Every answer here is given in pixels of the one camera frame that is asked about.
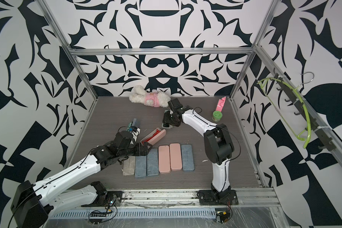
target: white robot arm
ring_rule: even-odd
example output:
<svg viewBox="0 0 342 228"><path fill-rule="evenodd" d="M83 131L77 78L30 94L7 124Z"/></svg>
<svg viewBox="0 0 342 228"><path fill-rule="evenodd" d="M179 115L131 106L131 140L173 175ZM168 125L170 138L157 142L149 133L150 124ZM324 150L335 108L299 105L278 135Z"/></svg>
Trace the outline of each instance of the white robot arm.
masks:
<svg viewBox="0 0 342 228"><path fill-rule="evenodd" d="M191 107L182 106L178 99L171 100L169 106L171 112L165 112L163 125L178 127L182 119L184 123L192 126L204 137L205 153L213 163L211 190L198 192L198 196L203 196L199 199L200 203L226 204L230 201L232 204L238 204L236 192L230 189L228 181L228 166L234 147L227 127L206 120ZM135 143L140 129L137 126L132 128L135 131L118 132L113 141L92 149L86 157L67 169L33 184L28 180L20 184L11 206L12 218L15 218L18 227L40 227L49 217L82 205L112 205L115 195L106 191L99 181L83 189L61 193L109 165L121 163L128 156L147 155L152 146L148 143Z"/></svg>
<svg viewBox="0 0 342 228"><path fill-rule="evenodd" d="M136 126L131 128L131 132L118 132L113 141L92 149L86 157L63 171L33 184L28 180L20 184L10 208L13 212L11 220L14 217L18 227L36 228L49 217L77 206L112 205L113 194L99 181L83 189L61 193L109 165L121 163L128 156L147 155L152 146L148 143L135 143L140 129Z"/></svg>
<svg viewBox="0 0 342 228"><path fill-rule="evenodd" d="M203 200L200 203L213 201L217 204L225 203L228 200L237 204L235 191L230 189L228 180L228 168L234 146L229 136L228 129L223 124L215 124L196 113L191 107L183 106L179 100L169 101L170 111L165 112L163 117L163 126L180 126L181 119L187 125L190 125L199 134L204 137L205 153L213 163L213 181L211 183L211 194L200 191L203 194Z"/></svg>

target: white plush toy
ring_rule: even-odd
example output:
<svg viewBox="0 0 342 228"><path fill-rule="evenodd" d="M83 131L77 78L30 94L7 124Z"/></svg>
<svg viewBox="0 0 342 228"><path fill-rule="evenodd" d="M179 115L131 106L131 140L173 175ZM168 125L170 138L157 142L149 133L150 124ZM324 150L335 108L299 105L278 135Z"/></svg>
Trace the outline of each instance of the white plush toy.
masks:
<svg viewBox="0 0 342 228"><path fill-rule="evenodd" d="M157 92L153 89L151 93L147 93L141 85L136 85L133 88L135 94L129 96L129 100L133 103L142 103L153 107L168 107L168 102L171 98L164 92Z"/></svg>

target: black and white patterned wall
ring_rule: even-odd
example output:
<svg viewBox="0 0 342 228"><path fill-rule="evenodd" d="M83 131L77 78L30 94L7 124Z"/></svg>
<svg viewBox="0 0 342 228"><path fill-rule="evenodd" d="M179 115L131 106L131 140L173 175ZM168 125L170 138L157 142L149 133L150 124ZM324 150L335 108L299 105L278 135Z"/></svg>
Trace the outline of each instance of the black and white patterned wall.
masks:
<svg viewBox="0 0 342 228"><path fill-rule="evenodd" d="M342 140L342 1L283 0L262 47ZM293 227L342 227L342 167L313 133L303 149L257 81L272 77L255 57L235 96L253 153ZM266 88L292 127L306 121L276 83Z"/></svg>
<svg viewBox="0 0 342 228"><path fill-rule="evenodd" d="M0 227L20 183L63 169L92 102L37 4L0 0Z"/></svg>
<svg viewBox="0 0 342 228"><path fill-rule="evenodd" d="M51 0L73 48L243 47L271 0Z"/></svg>
<svg viewBox="0 0 342 228"><path fill-rule="evenodd" d="M246 54L98 55L79 62L99 96L129 96L142 85L168 95L229 95Z"/></svg>
<svg viewBox="0 0 342 228"><path fill-rule="evenodd" d="M271 0L51 0L73 48L251 47ZM99 96L229 95L245 55L87 56Z"/></svg>

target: green hanger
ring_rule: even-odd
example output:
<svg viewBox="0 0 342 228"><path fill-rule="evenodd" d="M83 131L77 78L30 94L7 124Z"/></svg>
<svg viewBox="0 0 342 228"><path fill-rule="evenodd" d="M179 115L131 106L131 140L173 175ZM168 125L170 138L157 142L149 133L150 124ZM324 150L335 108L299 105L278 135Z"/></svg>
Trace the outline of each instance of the green hanger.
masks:
<svg viewBox="0 0 342 228"><path fill-rule="evenodd" d="M313 72L305 72L304 74L306 74L306 73L312 73L312 74L313 74L313 78L312 78L309 82L313 81L313 79L314 79L314 73L313 73ZM307 128L306 128L306 129L307 129L307 131L308 131L308 136L306 137L306 139L300 137L301 134L303 134L303 133L306 131L306 129L304 129L303 131L301 131L299 134L296 134L296 133L292 130L292 128L290 127L290 125L287 123L287 121L285 120L285 118L281 115L280 111L279 111L278 108L275 106L275 104L272 102L272 100L269 98L269 96L267 95L267 93L263 90L263 88L264 88L265 85L267 84L267 80L275 80L275 81L278 81L278 82L283 83L284 85L286 85L289 89L291 89L291 90L294 92L295 96L296 96L296 97L299 99L299 101L302 103L302 106L303 106L303 109L304 109L305 118L306 118L306 121L307 121ZM280 79L277 79L277 78L271 78L271 77L270 77L270 78L264 78L264 79L262 79L262 80L260 80L260 81L257 82L257 83L260 85L260 88L261 88L262 91L264 92L265 96L270 100L271 104L275 107L275 110L276 110L276 111L278 112L278 114L281 116L281 118L282 118L283 121L286 123L286 125L289 127L289 129L292 131L292 133L295 135L295 137L296 137L297 139L301 140L301 141L304 141L304 140L305 140L305 143L304 143L304 145L303 145L303 148L304 148L304 149L307 147L308 143L310 142L310 137L311 137L310 118L309 118L309 113L308 113L308 110L307 110L307 108L306 108L306 106L305 106L305 103L304 103L303 99L301 98L301 96L299 95L299 93L298 93L296 90L297 90L297 89L299 88L299 86L301 86L302 84L307 84L307 83L309 83L309 82L303 82L303 83L301 83L300 85L298 85L295 89L292 88L292 86L290 86L289 84L287 84L287 83L284 82L283 80L280 80Z"/></svg>

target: table surface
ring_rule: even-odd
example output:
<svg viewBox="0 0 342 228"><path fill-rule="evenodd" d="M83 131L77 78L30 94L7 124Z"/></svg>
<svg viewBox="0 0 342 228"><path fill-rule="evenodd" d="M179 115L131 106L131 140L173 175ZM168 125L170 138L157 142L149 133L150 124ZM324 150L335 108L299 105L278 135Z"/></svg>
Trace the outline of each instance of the table surface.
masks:
<svg viewBox="0 0 342 228"><path fill-rule="evenodd" d="M212 121L212 113L219 97L179 97L180 103L192 108L202 108L201 116ZM127 126L133 118L140 121L140 135L138 141L144 138L156 127L161 128L164 110L169 108L155 108L143 104L131 103L127 97L99 97L94 112L82 136L72 163L76 163L87 155L90 149L97 145L113 140L119 127ZM245 143L242 139L232 107L229 102L223 107L223 117L220 122L228 127L241 144L241 155L229 163L229 182L232 188L258 187L258 182L248 157ZM171 171L158 177L135 179L134 176L123 176L123 165L113 164L104 170L93 174L78 182L70 189L79 189L93 181L100 181L107 189L168 189L168 188L210 188L213 180L212 163L208 160L204 150L203 137L191 126L181 123L179 127L166 129L166 135L154 148L171 143L191 144L194 156L195 171ZM237 140L231 135L235 151L232 157L239 153Z"/></svg>

